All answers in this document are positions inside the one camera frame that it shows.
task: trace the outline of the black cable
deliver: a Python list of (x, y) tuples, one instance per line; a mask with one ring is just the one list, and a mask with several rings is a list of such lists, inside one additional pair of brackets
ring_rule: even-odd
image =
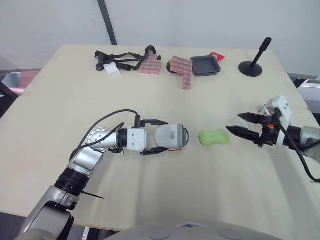
[(79, 143), (78, 147), (73, 150), (73, 152), (71, 153), (71, 156), (70, 156), (70, 161), (71, 159), (74, 157), (74, 155), (80, 150), (80, 149), (83, 149), (83, 148), (86, 148), (86, 147), (90, 147), (92, 145), (95, 145), (95, 144), (98, 144), (100, 142), (102, 142), (103, 140), (105, 140), (106, 138), (108, 138), (111, 134), (113, 134), (116, 130), (122, 128), (125, 123), (122, 122), (120, 123), (118, 126), (116, 126), (114, 129), (112, 129), (106, 136), (104, 136), (103, 138), (101, 138), (100, 140), (98, 141), (95, 141), (95, 142), (92, 142), (92, 143), (89, 143), (89, 144), (85, 144), (85, 145), (82, 145), (82, 143), (86, 140), (87, 136), (91, 133), (91, 131), (95, 128), (96, 125), (98, 125), (100, 122), (102, 122), (103, 120), (115, 115), (115, 114), (119, 114), (119, 113), (123, 113), (123, 112), (129, 112), (129, 113), (134, 113), (135, 114), (135, 127), (140, 127), (140, 116), (139, 114), (134, 111), (134, 110), (131, 110), (131, 109), (122, 109), (122, 110), (118, 110), (118, 111), (114, 111), (102, 118), (100, 118), (98, 121), (96, 121), (90, 128), (89, 130), (86, 132), (86, 134), (83, 136), (83, 138), (81, 139), (81, 142)]
[(309, 176), (309, 178), (311, 178), (313, 181), (317, 182), (317, 183), (320, 183), (320, 179), (315, 179), (314, 176), (312, 176), (309, 168), (308, 168), (308, 165), (306, 163), (306, 160), (304, 158), (304, 156), (302, 155), (301, 151), (299, 150), (299, 148), (297, 147), (297, 145), (295, 144), (295, 141), (291, 138), (291, 136), (288, 134), (288, 132), (286, 131), (286, 129), (281, 125), (279, 124), (279, 127), (281, 129), (281, 131), (284, 133), (284, 135), (288, 138), (290, 144), (291, 144), (291, 147), (293, 147), (293, 149), (296, 151), (296, 153), (298, 154), (300, 160), (301, 160), (301, 163), (304, 167), (304, 170), (306, 172), (306, 174)]
[(95, 141), (95, 142), (91, 142), (91, 143), (89, 143), (89, 144), (82, 145), (82, 146), (80, 146), (80, 147), (77, 147), (77, 148), (76, 148), (75, 150), (73, 150), (73, 152), (71, 153), (70, 158), (69, 158), (69, 161), (71, 161), (71, 159), (74, 157), (74, 155), (75, 155), (79, 150), (84, 149), (84, 148), (86, 148), (86, 147), (90, 147), (90, 146), (92, 146), (92, 145), (95, 145), (95, 144), (98, 144), (98, 143), (102, 142), (103, 140), (105, 140), (106, 138), (108, 138), (109, 136), (111, 136), (111, 134), (113, 134), (116, 130), (122, 128), (124, 125), (125, 125), (125, 123), (122, 122), (122, 123), (120, 123), (118, 126), (116, 126), (114, 129), (112, 129), (106, 136), (104, 136), (104, 137), (101, 138), (100, 140)]
[(134, 113), (137, 117), (139, 116), (139, 114), (134, 111), (134, 110), (131, 110), (131, 109), (122, 109), (122, 110), (118, 110), (118, 111), (114, 111), (110, 114), (108, 114), (107, 116), (104, 116), (102, 118), (100, 118), (98, 121), (96, 121), (92, 127), (89, 128), (89, 130), (86, 132), (86, 134), (83, 136), (83, 138), (81, 139), (79, 145), (78, 145), (78, 148), (81, 147), (82, 143), (86, 140), (87, 136), (89, 135), (89, 133), (91, 133), (92, 129), (95, 128), (96, 125), (98, 125), (100, 122), (102, 122), (103, 120), (115, 115), (115, 114), (119, 114), (119, 113), (123, 113), (123, 112), (130, 112), (130, 113)]

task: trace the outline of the table surface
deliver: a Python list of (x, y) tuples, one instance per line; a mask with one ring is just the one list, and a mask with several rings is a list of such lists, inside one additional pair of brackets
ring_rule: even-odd
[[(248, 227), (283, 239), (319, 239), (320, 185), (310, 182), (298, 156), (285, 147), (258, 148), (228, 133), (228, 145), (204, 147), (199, 131), (226, 129), (239, 113), (284, 95), (292, 124), (319, 127), (286, 71), (271, 51), (261, 76), (242, 75), (238, 65), (257, 50), (156, 47), (160, 75), (121, 70), (110, 78), (96, 71), (95, 51), (144, 53), (144, 47), (63, 46), (0, 120), (2, 174), (0, 212), (27, 216), (54, 184), (87, 129), (119, 109), (143, 119), (182, 123), (190, 141), (182, 151), (140, 156), (107, 153), (72, 211), (77, 225), (123, 230), (155, 219), (210, 219)], [(182, 77), (166, 70), (172, 56), (225, 56), (216, 76)], [(121, 113), (102, 122), (132, 126)], [(319, 166), (307, 158), (311, 171)]]

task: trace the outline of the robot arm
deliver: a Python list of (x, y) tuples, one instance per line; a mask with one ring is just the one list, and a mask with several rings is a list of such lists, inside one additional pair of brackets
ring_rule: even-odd
[[(148, 147), (148, 134), (143, 129), (146, 124), (159, 125), (154, 134), (157, 147)], [(152, 155), (170, 148), (182, 149), (189, 140), (188, 131), (182, 124), (168, 124), (160, 120), (140, 121), (138, 115), (133, 128), (110, 131), (93, 126), (85, 137), (86, 144), (73, 151), (64, 172), (24, 221), (17, 240), (67, 239), (74, 222), (69, 211), (75, 209), (80, 194), (86, 193), (84, 189), (107, 150), (121, 153), (127, 148), (140, 155)]]
[(292, 112), (284, 96), (276, 97), (260, 106), (258, 112), (259, 114), (241, 113), (238, 117), (249, 123), (261, 124), (261, 135), (242, 126), (227, 126), (226, 128), (237, 137), (252, 141), (261, 148), (267, 144), (286, 146), (295, 150), (309, 177), (320, 182), (320, 179), (312, 177), (303, 158), (305, 155), (320, 163), (320, 129), (310, 126), (303, 128), (292, 126)]

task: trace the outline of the metal frame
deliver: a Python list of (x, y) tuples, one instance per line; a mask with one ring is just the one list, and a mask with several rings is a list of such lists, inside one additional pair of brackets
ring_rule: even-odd
[(116, 40), (114, 29), (112, 27), (112, 23), (111, 23), (111, 20), (110, 20), (110, 16), (109, 16), (109, 12), (108, 12), (108, 9), (107, 9), (106, 2), (105, 2), (105, 0), (97, 0), (97, 1), (98, 1), (100, 10), (101, 10), (101, 14), (102, 14), (102, 17), (103, 17), (103, 20), (104, 20), (104, 24), (105, 24), (106, 30), (108, 31), (108, 34), (109, 34), (109, 38), (110, 38), (111, 44), (114, 45), (114, 46), (117, 46), (118, 44), (117, 44), (117, 40)]

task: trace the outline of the red package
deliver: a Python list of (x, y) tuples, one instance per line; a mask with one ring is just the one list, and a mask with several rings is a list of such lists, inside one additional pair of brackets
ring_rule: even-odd
[(223, 55), (221, 55), (221, 54), (219, 54), (219, 53), (216, 53), (216, 52), (211, 52), (210, 54), (209, 54), (210, 56), (214, 56), (215, 57), (215, 59), (218, 61), (218, 62), (220, 62), (221, 60), (223, 60), (224, 58), (225, 58), (225, 56), (223, 56)]

